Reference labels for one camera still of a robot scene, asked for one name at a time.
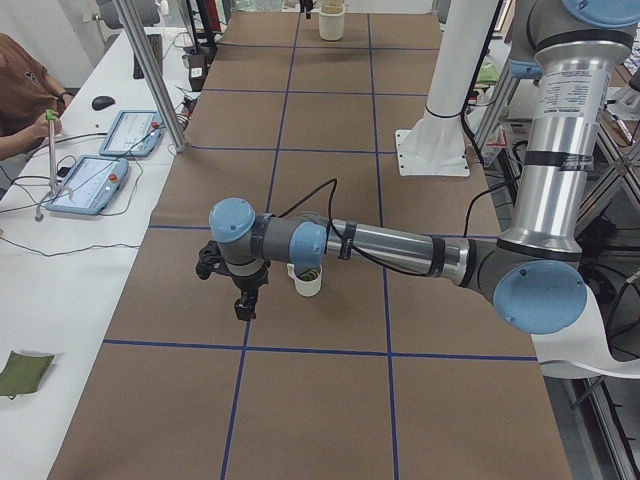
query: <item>blue joint cap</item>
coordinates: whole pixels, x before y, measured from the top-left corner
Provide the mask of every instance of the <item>blue joint cap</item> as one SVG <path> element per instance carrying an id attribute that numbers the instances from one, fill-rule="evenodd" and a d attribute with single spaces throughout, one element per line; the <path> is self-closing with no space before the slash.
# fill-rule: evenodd
<path id="1" fill-rule="evenodd" d="M 640 20 L 638 0 L 562 0 L 581 22 L 600 28 L 624 28 Z"/>
<path id="2" fill-rule="evenodd" d="M 527 333 L 556 333 L 575 322 L 587 304 L 587 287 L 566 263 L 538 260 L 507 273 L 493 305 L 508 323 Z"/>
<path id="3" fill-rule="evenodd" d="M 213 239 L 218 243 L 231 243 L 251 230 L 256 212 L 246 200 L 225 198 L 216 203 L 209 214 Z"/>
<path id="4" fill-rule="evenodd" d="M 315 268 L 322 263 L 327 230 L 313 222 L 304 222 L 293 232 L 289 258 L 296 267 Z"/>
<path id="5" fill-rule="evenodd" d="M 542 69 L 535 62 L 525 62 L 523 60 L 509 60 L 511 76 L 520 80 L 540 80 Z"/>

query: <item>table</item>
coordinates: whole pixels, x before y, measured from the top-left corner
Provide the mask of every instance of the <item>table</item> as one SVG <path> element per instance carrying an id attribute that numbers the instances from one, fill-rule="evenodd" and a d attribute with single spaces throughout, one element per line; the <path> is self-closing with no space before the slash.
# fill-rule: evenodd
<path id="1" fill-rule="evenodd" d="M 163 33 L 166 58 L 164 79 L 175 105 L 189 89 L 182 51 L 172 43 L 183 29 L 148 29 Z M 180 36 L 176 42 L 182 43 Z M 121 109 L 155 109 L 144 80 L 133 80 L 133 58 L 126 35 L 113 44 L 69 109 L 62 116 L 59 138 L 106 132 Z M 95 112 L 91 101 L 98 95 L 116 99 L 112 107 Z M 103 137 L 62 143 L 57 157 L 97 154 Z M 114 217 L 65 217 L 46 210 L 42 223 L 34 221 L 34 208 L 0 214 L 4 237 L 45 252 L 69 251 L 94 244 L 139 245 L 171 167 L 174 153 L 168 134 L 151 156 L 141 159 L 144 173 L 126 214 Z M 129 178 L 108 212 L 126 207 L 139 173 L 130 165 Z M 22 175 L 49 174 L 48 150 L 36 154 Z M 25 184 L 34 180 L 24 180 Z M 39 200 L 47 191 L 29 187 Z M 31 203 L 26 194 L 12 187 L 0 210 Z M 44 258 L 0 242 L 2 278 L 0 291 L 0 365 L 11 350 L 56 354 L 41 390 L 11 401 L 0 398 L 0 478 L 5 480 L 46 478 L 64 439 L 78 399 L 93 365 L 104 332 L 117 304 L 137 250 L 110 248 L 75 255 Z"/>
<path id="2" fill-rule="evenodd" d="M 394 154 L 440 38 L 429 15 L 347 15 L 331 44 L 316 16 L 231 18 L 50 480 L 571 477 L 531 338 L 481 296 L 329 259 L 306 299 L 273 265 L 247 325 L 194 273 L 216 201 L 277 213 L 333 176 L 338 218 L 459 235 L 482 168 L 400 177 Z M 498 233 L 489 198 L 470 232 Z"/>

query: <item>label sticker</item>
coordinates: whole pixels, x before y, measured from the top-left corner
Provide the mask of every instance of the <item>label sticker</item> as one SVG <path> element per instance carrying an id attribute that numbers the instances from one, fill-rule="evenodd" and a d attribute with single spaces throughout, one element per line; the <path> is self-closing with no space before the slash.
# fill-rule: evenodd
<path id="1" fill-rule="evenodd" d="M 540 81 L 534 120 L 578 117 L 598 123 L 607 98 L 609 73 L 605 70 L 569 70 L 550 73 Z"/>
<path id="2" fill-rule="evenodd" d="M 593 170 L 593 157 L 585 155 L 567 154 L 562 162 L 562 172 L 590 172 Z"/>

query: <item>metal frame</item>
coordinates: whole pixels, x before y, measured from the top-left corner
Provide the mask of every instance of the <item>metal frame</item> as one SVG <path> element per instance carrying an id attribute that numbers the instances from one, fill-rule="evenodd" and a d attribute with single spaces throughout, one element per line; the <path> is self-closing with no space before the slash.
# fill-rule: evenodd
<path id="1" fill-rule="evenodd" d="M 494 103 L 486 107 L 482 120 L 480 121 L 480 126 L 478 127 L 478 133 L 476 133 L 475 136 L 475 140 L 480 148 L 486 145 L 489 136 L 500 123 L 502 111 L 505 106 L 511 103 L 519 84 L 520 79 L 513 77 L 509 65 L 505 65 L 495 87 L 492 100 Z"/>
<path id="2" fill-rule="evenodd" d="M 187 140 L 176 117 L 171 97 L 162 79 L 158 63 L 147 41 L 140 15 L 138 15 L 132 0 L 113 0 L 113 5 L 116 7 L 122 27 L 127 33 L 131 48 L 140 62 L 144 78 L 162 116 L 164 126 L 169 131 L 169 135 L 171 135 L 176 152 L 182 152 L 187 145 Z"/>
<path id="3" fill-rule="evenodd" d="M 634 167 L 640 165 L 640 143 L 636 143 L 628 154 L 621 153 L 609 133 L 601 126 L 596 144 L 610 167 L 582 200 L 576 235 L 582 233 L 600 215 L 620 188 L 624 189 L 631 205 L 640 214 L 640 180 L 634 170 Z"/>

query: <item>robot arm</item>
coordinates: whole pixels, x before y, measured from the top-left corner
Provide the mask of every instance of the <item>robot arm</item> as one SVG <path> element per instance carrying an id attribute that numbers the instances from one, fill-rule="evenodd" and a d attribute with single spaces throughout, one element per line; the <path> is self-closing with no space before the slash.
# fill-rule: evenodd
<path id="1" fill-rule="evenodd" d="M 293 218 L 256 215 L 245 200 L 228 198 L 209 216 L 214 241 L 200 251 L 196 271 L 230 276 L 241 291 L 236 316 L 255 318 L 258 288 L 268 283 L 271 261 L 292 263 L 296 271 L 317 268 L 325 254 L 342 260 L 374 259 L 423 277 L 445 277 L 456 285 L 471 281 L 477 245 L 466 238 L 442 238 L 333 220 L 309 212 Z"/>
<path id="2" fill-rule="evenodd" d="M 482 294 L 506 321 L 529 333 L 554 333 L 577 320 L 587 287 L 575 270 L 581 250 L 573 232 L 609 76 L 629 55 L 640 4 L 521 1 L 526 8 L 515 23 L 522 28 L 514 48 L 522 61 L 532 55 L 542 79 L 510 228 L 496 242 L 445 239 L 331 223 L 317 214 L 257 216 L 244 200 L 227 199 L 211 212 L 214 241 L 201 251 L 197 269 L 201 278 L 220 273 L 233 279 L 241 290 L 238 318 L 255 318 L 270 261 L 303 270 L 336 253 L 449 278 Z"/>

